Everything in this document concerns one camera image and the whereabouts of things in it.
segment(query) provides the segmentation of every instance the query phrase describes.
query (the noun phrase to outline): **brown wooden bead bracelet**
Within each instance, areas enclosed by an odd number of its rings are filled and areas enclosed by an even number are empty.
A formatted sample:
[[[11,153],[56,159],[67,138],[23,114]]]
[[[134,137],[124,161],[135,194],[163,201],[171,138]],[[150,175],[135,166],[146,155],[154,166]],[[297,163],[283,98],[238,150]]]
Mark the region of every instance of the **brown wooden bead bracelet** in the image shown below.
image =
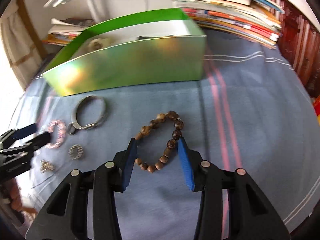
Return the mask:
[[[148,126],[143,126],[140,132],[134,137],[136,140],[140,140],[143,137],[146,137],[150,134],[151,130],[157,129],[161,123],[163,123],[166,119],[170,119],[174,121],[174,128],[175,130],[172,133],[172,138],[167,142],[167,147],[163,152],[163,155],[159,158],[159,161],[156,164],[148,165],[147,163],[143,162],[140,158],[136,158],[135,163],[140,166],[142,170],[148,170],[150,173],[155,172],[156,170],[161,170],[164,165],[167,163],[171,156],[172,150],[177,145],[177,140],[182,137],[182,128],[183,122],[179,115],[174,111],[169,111],[166,114],[158,114],[156,119],[150,121]]]

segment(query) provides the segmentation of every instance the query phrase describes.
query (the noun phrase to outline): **beige curtain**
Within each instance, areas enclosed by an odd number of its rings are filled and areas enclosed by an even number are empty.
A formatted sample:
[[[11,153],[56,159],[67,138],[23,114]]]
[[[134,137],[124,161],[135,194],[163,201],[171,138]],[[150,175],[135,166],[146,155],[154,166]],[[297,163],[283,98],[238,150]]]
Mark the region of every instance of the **beige curtain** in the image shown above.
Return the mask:
[[[0,38],[19,84],[25,90],[39,70],[41,57],[12,0],[0,18]]]

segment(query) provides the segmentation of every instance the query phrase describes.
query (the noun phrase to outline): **open box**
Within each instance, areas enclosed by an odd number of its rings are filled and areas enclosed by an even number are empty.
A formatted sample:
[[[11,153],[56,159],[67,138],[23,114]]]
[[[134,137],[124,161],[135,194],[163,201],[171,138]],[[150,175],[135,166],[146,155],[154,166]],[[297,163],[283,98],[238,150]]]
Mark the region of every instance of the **open box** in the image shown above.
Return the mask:
[[[87,52],[96,38],[110,47]],[[201,79],[205,34],[179,8],[135,13],[84,30],[42,74],[60,96]]]

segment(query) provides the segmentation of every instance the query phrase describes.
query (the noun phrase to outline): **silver bangle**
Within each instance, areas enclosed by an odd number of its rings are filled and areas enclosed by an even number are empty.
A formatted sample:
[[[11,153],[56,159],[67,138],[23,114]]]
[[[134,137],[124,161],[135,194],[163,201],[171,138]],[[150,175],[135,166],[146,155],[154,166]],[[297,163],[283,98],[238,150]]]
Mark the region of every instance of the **silver bangle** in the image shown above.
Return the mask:
[[[83,148],[79,144],[73,145],[69,150],[69,156],[71,160],[76,160],[81,158],[83,155]]]
[[[103,109],[101,111],[101,114],[100,114],[100,117],[99,119],[94,122],[94,123],[89,123],[87,124],[86,126],[82,127],[81,125],[79,125],[78,121],[77,121],[77,114],[79,112],[79,110],[89,101],[92,101],[92,100],[100,100],[103,102]],[[94,127],[97,127],[98,125],[100,125],[105,117],[106,117],[106,113],[107,112],[107,104],[104,100],[103,97],[98,97],[98,96],[87,96],[85,98],[82,98],[78,104],[76,105],[75,109],[73,110],[72,112],[72,115],[71,115],[71,123],[69,124],[68,126],[68,134],[69,135],[72,135],[72,134],[75,134],[78,130],[87,130],[87,129],[91,129],[91,128],[94,128]]]

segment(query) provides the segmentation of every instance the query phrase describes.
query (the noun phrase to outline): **red wooden furniture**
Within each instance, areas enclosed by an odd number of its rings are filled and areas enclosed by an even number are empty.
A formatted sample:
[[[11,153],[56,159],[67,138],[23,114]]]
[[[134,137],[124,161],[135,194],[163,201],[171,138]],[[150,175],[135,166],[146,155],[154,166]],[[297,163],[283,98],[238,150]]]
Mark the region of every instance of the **red wooden furniture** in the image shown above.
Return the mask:
[[[310,96],[320,95],[320,34],[312,23],[288,0],[271,0],[284,14],[271,9],[282,24],[279,50],[301,79]]]

